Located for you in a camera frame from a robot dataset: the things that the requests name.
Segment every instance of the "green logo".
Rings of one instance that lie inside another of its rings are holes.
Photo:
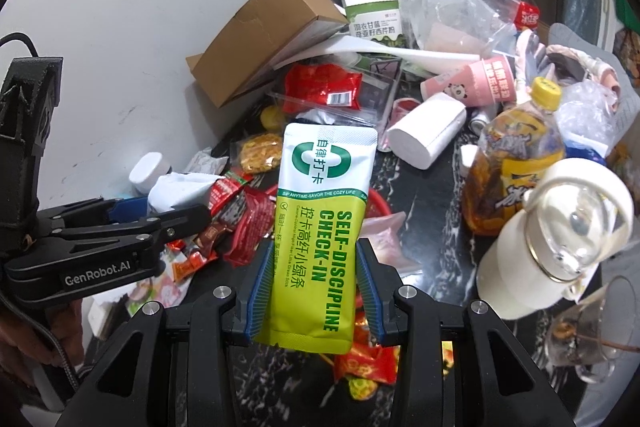
[[[311,161],[308,162],[305,161],[302,156],[303,153],[310,151],[313,148],[313,142],[304,142],[293,149],[293,166],[298,171],[306,175],[308,175],[311,170],[313,159],[311,157]],[[338,163],[338,165],[333,165],[327,168],[327,178],[339,178],[340,176],[346,174],[346,172],[349,170],[349,167],[351,167],[351,155],[349,154],[349,151],[347,149],[343,149],[342,147],[338,147],[337,145],[332,145],[330,151],[340,158],[340,163]]]

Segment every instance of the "glass cup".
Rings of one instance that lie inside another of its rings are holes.
[[[546,356],[553,365],[575,366],[587,383],[600,383],[616,367],[636,322],[636,293],[625,277],[618,276],[592,295],[554,318],[547,331]],[[607,363],[602,375],[586,366]]]

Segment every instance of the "black cable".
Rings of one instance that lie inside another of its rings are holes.
[[[0,303],[2,303],[4,307],[11,311],[13,314],[24,320],[34,330],[45,337],[53,347],[56,348],[56,351],[62,359],[62,368],[65,370],[66,379],[69,381],[71,388],[74,391],[78,391],[78,389],[80,389],[80,383],[78,381],[78,375],[76,375],[76,369],[71,364],[68,354],[66,353],[64,347],[62,347],[62,344],[60,344],[60,341],[56,338],[56,336],[51,333],[51,331],[49,331],[46,327],[40,324],[37,320],[24,313],[20,308],[18,308],[13,302],[8,299],[7,296],[2,293],[2,291],[0,291]]]
[[[4,46],[5,44],[7,44],[7,42],[12,42],[12,41],[23,42],[24,45],[28,47],[29,52],[31,53],[31,57],[38,56],[38,52],[36,51],[36,46],[33,45],[33,42],[31,42],[31,39],[24,33],[15,32],[15,33],[9,33],[8,35],[5,35],[0,39],[0,46]]]

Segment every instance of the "box flap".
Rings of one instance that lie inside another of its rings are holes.
[[[348,20],[337,9],[332,0],[303,0],[317,18],[348,24]]]
[[[204,54],[201,53],[200,55],[191,55],[191,57],[185,58],[185,60],[187,61],[187,66],[189,67],[189,71],[193,71],[202,55]]]

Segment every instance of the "clear lid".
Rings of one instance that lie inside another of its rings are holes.
[[[568,274],[578,275],[599,257],[613,230],[615,213],[599,192],[565,183],[546,191],[536,217],[553,260]]]

